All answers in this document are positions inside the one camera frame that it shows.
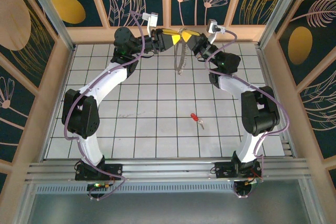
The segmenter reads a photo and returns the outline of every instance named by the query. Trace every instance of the grid floor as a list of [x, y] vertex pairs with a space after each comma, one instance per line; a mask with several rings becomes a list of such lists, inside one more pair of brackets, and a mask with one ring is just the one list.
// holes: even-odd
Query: grid floor
[[[65, 89], [77, 90], [93, 80], [113, 50], [113, 45], [79, 45]], [[193, 56], [182, 75], [175, 74], [174, 50], [142, 58], [101, 102], [97, 137], [106, 158], [231, 157], [239, 146], [243, 125], [238, 100], [211, 85], [204, 63]], [[226, 52], [241, 56], [239, 77], [265, 84], [254, 44], [233, 44]], [[203, 120], [204, 130], [191, 113]], [[80, 158], [77, 145], [64, 139], [61, 114], [62, 105], [45, 157]], [[266, 138], [259, 153], [284, 156], [280, 136]]]

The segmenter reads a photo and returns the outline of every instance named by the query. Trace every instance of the yellow circle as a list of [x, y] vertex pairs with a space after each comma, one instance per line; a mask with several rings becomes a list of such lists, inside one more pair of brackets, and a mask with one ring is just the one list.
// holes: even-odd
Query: yellow circle
[[51, 0], [60, 18], [71, 24], [78, 24], [85, 19], [84, 7], [78, 0]]
[[31, 21], [23, 0], [0, 0], [0, 45], [21, 50], [29, 41]]
[[288, 57], [295, 65], [302, 64], [309, 56], [313, 45], [313, 36], [309, 29], [300, 26], [290, 35], [288, 42]]

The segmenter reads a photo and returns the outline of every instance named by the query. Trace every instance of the red key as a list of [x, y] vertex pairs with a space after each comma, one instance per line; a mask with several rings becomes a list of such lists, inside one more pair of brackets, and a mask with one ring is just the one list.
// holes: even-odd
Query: red key
[[197, 115], [195, 115], [194, 113], [191, 113], [191, 118], [195, 121], [195, 122], [198, 122], [198, 117]]

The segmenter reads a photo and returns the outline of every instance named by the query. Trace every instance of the white tiled floor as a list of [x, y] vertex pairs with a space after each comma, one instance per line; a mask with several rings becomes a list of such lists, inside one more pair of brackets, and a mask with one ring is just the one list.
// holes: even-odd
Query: white tiled floor
[[[66, 90], [94, 79], [113, 50], [113, 45], [79, 45]], [[264, 85], [253, 44], [233, 44], [226, 52], [240, 55], [238, 76]], [[244, 130], [239, 101], [211, 85], [204, 64], [195, 57], [188, 57], [181, 76], [175, 74], [173, 55], [174, 48], [141, 59], [136, 71], [101, 102], [97, 137], [106, 158], [231, 157], [239, 146]], [[46, 158], [80, 158], [76, 142], [64, 139], [61, 110]], [[191, 113], [203, 120], [204, 130]], [[259, 154], [283, 152], [280, 136], [272, 136]]]

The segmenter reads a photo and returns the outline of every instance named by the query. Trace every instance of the purple cable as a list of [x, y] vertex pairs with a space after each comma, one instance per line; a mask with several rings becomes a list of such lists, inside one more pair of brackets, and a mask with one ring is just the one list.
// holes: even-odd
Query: purple cable
[[206, 68], [209, 72], [211, 72], [211, 73], [215, 73], [215, 74], [218, 74], [218, 75], [220, 75], [220, 76], [226, 76], [226, 77], [234, 78], [234, 79], [236, 79], [236, 80], [242, 82], [242, 83], [245, 84], [246, 86], [248, 86], [248, 87], [250, 87], [250, 88], [252, 88], [252, 89], [257, 90], [258, 92], [262, 93], [263, 95], [265, 95], [266, 97], [268, 97], [270, 100], [272, 100], [272, 101], [273, 101], [276, 105], [278, 105], [278, 106], [280, 107], [280, 109], [284, 112], [285, 121], [286, 121], [286, 126], [285, 126], [283, 129], [279, 130], [279, 131], [264, 133], [264, 134], [260, 137], [260, 139], [258, 140], [258, 142], [257, 142], [257, 144], [256, 144], [256, 147], [254, 148], [253, 154], [254, 154], [254, 156], [255, 156], [256, 158], [260, 158], [260, 157], [263, 157], [262, 155], [257, 156], [257, 150], [259, 149], [258, 147], [260, 146], [260, 144], [262, 144], [262, 142], [264, 141], [264, 139], [265, 139], [266, 136], [274, 135], [274, 134], [276, 134], [276, 133], [281, 133], [281, 132], [284, 132], [285, 130], [287, 130], [288, 127], [289, 127], [289, 116], [288, 116], [288, 114], [287, 114], [285, 108], [281, 105], [281, 103], [278, 102], [274, 97], [272, 97], [271, 95], [269, 95], [269, 94], [266, 93], [265, 91], [263, 91], [263, 90], [261, 90], [261, 89], [255, 87], [255, 86], [253, 86], [252, 84], [248, 83], [247, 81], [244, 81], [243, 79], [241, 79], [241, 78], [239, 78], [239, 77], [237, 77], [237, 76], [229, 75], [229, 74], [224, 74], [224, 73], [220, 73], [220, 72], [216, 72], [216, 71], [214, 71], [214, 70], [211, 70], [211, 69], [207, 66], [207, 63], [208, 63], [208, 62], [209, 62], [209, 61], [210, 61], [210, 60], [211, 60], [211, 59], [212, 59], [218, 52], [222, 51], [224, 48], [228, 47], [229, 45], [231, 45], [231, 44], [233, 44], [234, 42], [237, 41], [237, 35], [236, 35], [234, 32], [229, 31], [229, 30], [226, 30], [226, 32], [229, 33], [229, 34], [231, 34], [231, 35], [233, 35], [235, 38], [234, 38], [232, 41], [230, 41], [228, 44], [222, 46], [221, 48], [218, 48], [212, 55], [210, 55], [210, 56], [206, 59], [206, 61], [205, 61], [205, 68]]
[[107, 172], [105, 172], [105, 171], [103, 171], [103, 170], [97, 168], [97, 167], [96, 167], [96, 166], [95, 166], [95, 165], [94, 165], [94, 164], [93, 164], [93, 163], [92, 163], [92, 162], [85, 156], [85, 153], [84, 153], [84, 151], [83, 151], [83, 149], [82, 149], [82, 147], [81, 147], [81, 145], [80, 145], [79, 137], [69, 137], [68, 134], [67, 134], [67, 128], [68, 128], [68, 124], [69, 124], [70, 116], [71, 116], [73, 110], [75, 109], [75, 107], [76, 107], [76, 105], [78, 104], [79, 100], [80, 100], [84, 95], [86, 95], [90, 90], [92, 90], [92, 88], [94, 88], [95, 85], [96, 85], [98, 82], [100, 82], [105, 76], [107, 76], [108, 74], [111, 74], [113, 71], [116, 71], [116, 70], [118, 70], [118, 69], [122, 69], [123, 67], [125, 67], [125, 66], [127, 66], [127, 65], [130, 65], [130, 64], [132, 64], [132, 63], [134, 63], [134, 62], [140, 60], [141, 56], [143, 55], [144, 50], [145, 50], [145, 38], [144, 38], [144, 35], [143, 35], [143, 32], [142, 32], [141, 26], [140, 26], [138, 20], [137, 20], [136, 17], [135, 17], [135, 15], [137, 15], [137, 16], [142, 16], [142, 15], [139, 14], [139, 13], [136, 13], [136, 12], [134, 12], [134, 11], [132, 11], [132, 10], [130, 11], [130, 14], [131, 14], [132, 18], [134, 19], [135, 23], [137, 24], [137, 26], [138, 26], [138, 28], [139, 28], [139, 31], [140, 31], [140, 34], [141, 34], [142, 48], [141, 48], [141, 52], [140, 52], [140, 54], [139, 54], [135, 59], [133, 59], [133, 60], [127, 62], [127, 63], [121, 64], [121, 65], [119, 65], [119, 66], [116, 66], [116, 67], [114, 67], [114, 68], [111, 68], [110, 70], [106, 71], [102, 76], [100, 76], [99, 78], [97, 78], [97, 80], [96, 80], [95, 82], [93, 82], [93, 83], [89, 86], [89, 88], [88, 88], [87, 90], [85, 90], [85, 91], [84, 91], [84, 92], [83, 92], [83, 93], [82, 93], [82, 94], [81, 94], [81, 95], [74, 101], [74, 103], [73, 103], [72, 106], [70, 107], [69, 113], [68, 113], [68, 115], [67, 115], [67, 118], [66, 118], [66, 120], [65, 120], [65, 124], [64, 124], [64, 137], [65, 137], [65, 139], [66, 139], [66, 140], [69, 140], [69, 141], [71, 141], [71, 140], [76, 140], [76, 141], [77, 141], [77, 144], [78, 144], [78, 148], [79, 148], [79, 152], [80, 152], [80, 154], [83, 156], [83, 158], [85, 159], [85, 161], [86, 161], [90, 166], [92, 166], [92, 167], [93, 167], [95, 170], [97, 170], [98, 172], [103, 173], [103, 174], [105, 174], [105, 175], [108, 175], [109, 177], [115, 177], [115, 178], [121, 178], [121, 179], [123, 179], [123, 181], [120, 183], [120, 185], [117, 186], [113, 191], [109, 192], [108, 194], [105, 194], [104, 196], [102, 196], [102, 197], [100, 197], [100, 198], [93, 198], [93, 197], [91, 196], [91, 191], [89, 191], [89, 197], [90, 197], [90, 199], [95, 199], [96, 201], [99, 201], [99, 200], [101, 200], [101, 199], [105, 199], [105, 198], [109, 197], [111, 194], [113, 194], [116, 190], [118, 190], [118, 189], [122, 186], [122, 184], [125, 183], [126, 178], [125, 178], [124, 176], [120, 176], [120, 175], [116, 175], [116, 174], [112, 174], [112, 173], [107, 173]]

